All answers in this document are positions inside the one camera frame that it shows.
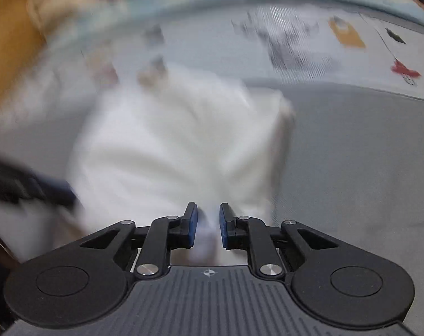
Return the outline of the white long-sleeve shirt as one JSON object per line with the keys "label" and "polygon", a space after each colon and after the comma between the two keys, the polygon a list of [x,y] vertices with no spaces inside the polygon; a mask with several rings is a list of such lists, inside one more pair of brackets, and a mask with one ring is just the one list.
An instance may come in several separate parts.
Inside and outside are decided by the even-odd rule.
{"label": "white long-sleeve shirt", "polygon": [[147,226],[199,209],[195,245],[179,265],[242,265],[225,250],[219,206],[270,222],[294,126],[278,90],[156,62],[137,85],[98,101],[78,135],[68,181],[73,215],[42,202],[0,201],[0,236],[21,261],[122,220]]}

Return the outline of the printed deer bed sheet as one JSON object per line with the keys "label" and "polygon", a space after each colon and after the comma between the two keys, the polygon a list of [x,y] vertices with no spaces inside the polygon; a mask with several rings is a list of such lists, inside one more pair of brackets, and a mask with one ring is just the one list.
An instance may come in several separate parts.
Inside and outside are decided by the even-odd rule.
{"label": "printed deer bed sheet", "polygon": [[56,33],[0,108],[0,131],[65,116],[163,59],[241,80],[329,82],[424,100],[424,27],[358,6],[283,2],[138,16],[92,12]]}

